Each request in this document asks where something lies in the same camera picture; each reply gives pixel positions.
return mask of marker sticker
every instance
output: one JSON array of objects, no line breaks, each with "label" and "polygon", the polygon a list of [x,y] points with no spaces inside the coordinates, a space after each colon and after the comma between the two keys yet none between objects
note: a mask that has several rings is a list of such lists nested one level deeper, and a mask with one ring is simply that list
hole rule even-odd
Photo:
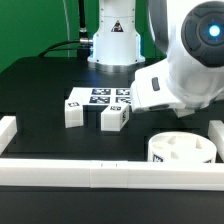
[{"label": "marker sticker", "polygon": [[128,103],[131,104],[130,97],[116,97],[116,103]]},{"label": "marker sticker", "polygon": [[116,24],[114,25],[113,29],[111,30],[111,32],[124,32],[122,27],[121,27],[121,24],[120,24],[120,21],[117,20]]},{"label": "marker sticker", "polygon": [[157,156],[156,154],[153,153],[153,162],[163,163],[164,162],[164,159],[162,157]]},{"label": "marker sticker", "polygon": [[110,110],[113,110],[113,111],[120,111],[120,110],[121,110],[121,107],[112,106],[112,107],[110,108]]},{"label": "marker sticker", "polygon": [[93,96],[93,97],[90,98],[89,103],[93,103],[93,104],[109,104],[110,103],[110,97]]},{"label": "marker sticker", "polygon": [[116,89],[116,95],[118,96],[129,96],[130,89]]},{"label": "marker sticker", "polygon": [[123,123],[126,121],[126,119],[127,119],[127,114],[126,114],[126,111],[124,111],[124,113],[123,113]]},{"label": "marker sticker", "polygon": [[69,105],[70,107],[79,107],[79,106],[80,106],[80,104],[77,103],[77,102],[69,103],[68,105]]},{"label": "marker sticker", "polygon": [[93,89],[92,95],[110,95],[111,89]]}]

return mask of white block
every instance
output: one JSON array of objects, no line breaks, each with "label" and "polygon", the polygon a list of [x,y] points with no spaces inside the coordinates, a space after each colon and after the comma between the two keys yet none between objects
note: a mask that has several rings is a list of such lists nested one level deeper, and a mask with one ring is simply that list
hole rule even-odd
[{"label": "white block", "polygon": [[17,132],[16,117],[5,116],[0,121],[0,155]]},{"label": "white block", "polygon": [[223,164],[132,162],[128,188],[223,191],[223,172]]},{"label": "white block", "polygon": [[129,120],[129,104],[111,104],[101,113],[102,131],[120,131]]},{"label": "white block", "polygon": [[1,186],[90,187],[91,161],[0,159]]},{"label": "white block", "polygon": [[217,151],[224,161],[224,124],[222,121],[210,121],[208,137],[216,145]]},{"label": "white block", "polygon": [[65,127],[83,126],[83,105],[80,98],[65,100]]},{"label": "white block", "polygon": [[92,188],[127,188],[128,162],[92,161],[90,182]]}]

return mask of white plastic frame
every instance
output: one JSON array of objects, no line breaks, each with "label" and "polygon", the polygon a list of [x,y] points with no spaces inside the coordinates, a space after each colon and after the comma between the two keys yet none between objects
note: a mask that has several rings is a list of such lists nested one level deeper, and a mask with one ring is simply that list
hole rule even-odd
[{"label": "white plastic frame", "polygon": [[[16,128],[4,127],[12,139]],[[0,159],[0,185],[224,191],[224,165]]]}]

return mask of black cable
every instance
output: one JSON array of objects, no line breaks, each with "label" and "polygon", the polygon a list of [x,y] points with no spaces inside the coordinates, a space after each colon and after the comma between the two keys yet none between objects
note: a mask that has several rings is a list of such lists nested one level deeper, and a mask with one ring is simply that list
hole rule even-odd
[{"label": "black cable", "polygon": [[43,51],[41,54],[43,54],[41,57],[43,57],[45,54],[47,54],[48,52],[52,52],[52,51],[76,51],[77,48],[58,48],[58,49],[48,49]]},{"label": "black cable", "polygon": [[46,50],[44,50],[43,52],[41,52],[38,57],[43,57],[48,51],[56,48],[56,47],[61,47],[61,46],[64,46],[64,45],[68,45],[68,44],[78,44],[80,43],[80,40],[67,40],[67,41],[63,41],[63,42],[60,42],[60,43],[57,43],[57,44],[54,44],[50,47],[48,47]]},{"label": "black cable", "polygon": [[79,0],[79,23],[80,28],[86,28],[84,1]]},{"label": "black cable", "polygon": [[86,21],[85,21],[85,5],[84,0],[79,0],[79,37],[87,38],[87,29],[86,29]]}]

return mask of cable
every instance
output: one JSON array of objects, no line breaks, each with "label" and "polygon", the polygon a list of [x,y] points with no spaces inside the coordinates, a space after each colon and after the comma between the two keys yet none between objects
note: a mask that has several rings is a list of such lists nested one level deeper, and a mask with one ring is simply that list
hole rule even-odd
[{"label": "cable", "polygon": [[80,35],[80,38],[82,37],[86,38],[88,35],[87,35],[86,21],[85,21],[84,0],[79,0],[78,4],[79,4],[79,26],[80,26],[79,35]]},{"label": "cable", "polygon": [[50,46],[49,48],[47,48],[45,51],[41,52],[38,57],[44,57],[44,55],[53,50],[54,48],[56,47],[61,47],[61,46],[64,46],[64,45],[69,45],[69,44],[78,44],[80,43],[80,40],[67,40],[67,41],[63,41],[63,42],[60,42],[60,43],[57,43],[57,44],[54,44],[52,46]]},{"label": "cable", "polygon": [[71,31],[70,31],[70,23],[69,23],[68,8],[67,8],[66,0],[63,0],[63,4],[64,4],[65,20],[66,20],[66,27],[67,27],[67,37],[68,37],[68,41],[70,41]]},{"label": "cable", "polygon": [[76,51],[76,50],[77,50],[77,48],[49,49],[49,50],[46,50],[46,51],[43,52],[43,56],[44,56],[45,54],[47,54],[48,52],[52,52],[52,51]]}]

